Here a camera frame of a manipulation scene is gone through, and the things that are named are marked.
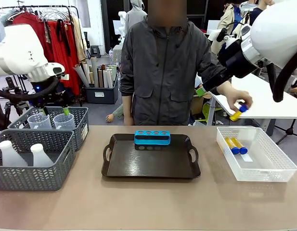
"black tray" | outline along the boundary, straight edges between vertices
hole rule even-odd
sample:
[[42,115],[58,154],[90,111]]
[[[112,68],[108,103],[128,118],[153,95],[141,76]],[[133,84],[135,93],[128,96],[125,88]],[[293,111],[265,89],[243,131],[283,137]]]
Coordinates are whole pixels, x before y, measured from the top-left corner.
[[186,135],[171,135],[169,146],[138,146],[134,134],[114,134],[103,151],[102,174],[114,178],[193,179],[201,171],[197,149]]

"beige tabletop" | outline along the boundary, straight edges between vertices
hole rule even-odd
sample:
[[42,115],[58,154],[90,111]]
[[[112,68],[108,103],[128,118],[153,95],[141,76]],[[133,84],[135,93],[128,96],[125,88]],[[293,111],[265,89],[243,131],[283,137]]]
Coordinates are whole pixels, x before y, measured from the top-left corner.
[[102,177],[103,148],[140,127],[90,126],[63,188],[0,192],[0,228],[19,230],[277,230],[297,228],[297,173],[288,183],[238,182],[215,127],[145,127],[186,134],[202,176],[191,180]]

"measuring cup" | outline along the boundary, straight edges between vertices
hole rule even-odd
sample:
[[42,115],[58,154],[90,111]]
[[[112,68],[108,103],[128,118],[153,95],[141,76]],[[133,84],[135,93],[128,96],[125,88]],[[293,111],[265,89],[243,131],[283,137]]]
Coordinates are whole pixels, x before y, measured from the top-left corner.
[[55,124],[56,129],[73,130],[76,128],[73,114],[60,114],[54,117],[53,122]]
[[50,116],[43,113],[31,115],[27,121],[31,129],[52,129]]

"blue cap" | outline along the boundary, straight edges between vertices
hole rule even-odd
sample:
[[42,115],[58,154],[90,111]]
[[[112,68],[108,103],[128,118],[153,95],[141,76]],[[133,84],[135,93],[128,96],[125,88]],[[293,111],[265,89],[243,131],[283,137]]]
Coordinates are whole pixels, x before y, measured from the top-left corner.
[[240,154],[244,155],[244,154],[247,154],[247,153],[248,153],[248,149],[247,149],[247,148],[242,147],[242,148],[240,149]]
[[239,111],[240,111],[241,113],[246,112],[247,110],[248,110],[248,107],[247,107],[245,104],[241,105],[241,107],[240,107],[240,109],[239,109]]
[[237,148],[237,147],[233,147],[233,148],[232,148],[232,153],[233,153],[234,155],[237,155],[237,154],[240,153],[240,149]]

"gray woven basket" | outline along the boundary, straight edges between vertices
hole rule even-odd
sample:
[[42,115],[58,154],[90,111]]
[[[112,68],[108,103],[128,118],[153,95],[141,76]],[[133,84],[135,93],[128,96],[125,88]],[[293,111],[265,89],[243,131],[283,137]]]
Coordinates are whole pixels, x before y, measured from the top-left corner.
[[[55,128],[55,124],[53,122],[54,117],[59,114],[64,113],[62,107],[47,107],[49,112],[51,125]],[[87,133],[89,132],[89,116],[88,116],[88,108],[87,107],[69,107],[69,112],[74,115],[76,129],[75,132],[75,149],[76,151],[80,150]],[[30,128],[27,123],[27,119],[33,115],[40,113],[41,110],[39,108],[30,108],[27,112],[21,115],[16,121],[11,123],[8,128]]]
[[[7,129],[0,133],[0,142],[9,140],[13,148],[28,163],[28,167],[4,167],[0,150],[0,190],[59,190],[76,158],[73,131]],[[52,167],[33,167],[30,147],[41,143],[54,162]]]

